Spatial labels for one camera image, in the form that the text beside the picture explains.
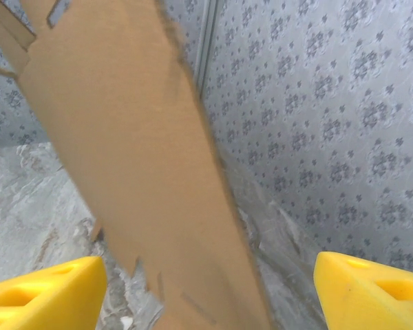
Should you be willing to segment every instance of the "yellow plastic object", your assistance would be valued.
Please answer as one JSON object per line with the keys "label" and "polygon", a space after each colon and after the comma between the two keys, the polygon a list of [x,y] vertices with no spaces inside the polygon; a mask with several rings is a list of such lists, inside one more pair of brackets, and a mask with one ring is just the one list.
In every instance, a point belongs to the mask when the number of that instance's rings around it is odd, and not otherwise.
{"label": "yellow plastic object", "polygon": [[107,277],[85,257],[0,283],[0,330],[94,330]]}
{"label": "yellow plastic object", "polygon": [[413,273],[334,252],[314,282],[329,330],[413,330]]}

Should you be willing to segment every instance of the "floor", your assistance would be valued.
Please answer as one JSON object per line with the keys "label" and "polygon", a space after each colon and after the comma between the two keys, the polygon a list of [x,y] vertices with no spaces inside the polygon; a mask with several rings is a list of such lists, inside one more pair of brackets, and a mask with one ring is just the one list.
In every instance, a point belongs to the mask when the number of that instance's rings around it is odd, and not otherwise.
{"label": "floor", "polygon": [[[245,168],[220,153],[278,329],[327,329],[312,280],[319,248]],[[50,143],[0,148],[0,281],[99,255],[109,285],[97,329],[150,329],[162,306],[145,291],[141,266],[128,277],[103,240],[90,242],[93,222]]]}
{"label": "floor", "polygon": [[161,306],[139,267],[129,278],[104,241],[50,144],[0,148],[0,281],[87,255],[102,256],[109,278],[97,329],[145,330]]}

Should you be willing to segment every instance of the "gray wall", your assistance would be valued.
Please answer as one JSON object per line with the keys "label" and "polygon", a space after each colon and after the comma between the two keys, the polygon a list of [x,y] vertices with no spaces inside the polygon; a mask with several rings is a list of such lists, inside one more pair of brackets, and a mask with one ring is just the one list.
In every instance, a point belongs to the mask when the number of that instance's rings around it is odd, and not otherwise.
{"label": "gray wall", "polygon": [[[23,22],[28,23],[18,0],[4,2]],[[187,60],[194,68],[200,45],[205,0],[183,2],[167,0],[166,2],[170,16],[179,22],[185,31]],[[0,66],[10,69],[1,51]],[[45,141],[47,141],[45,131],[13,80],[0,77],[0,147]]]}
{"label": "gray wall", "polygon": [[218,142],[321,247],[413,270],[413,0],[226,1]]}

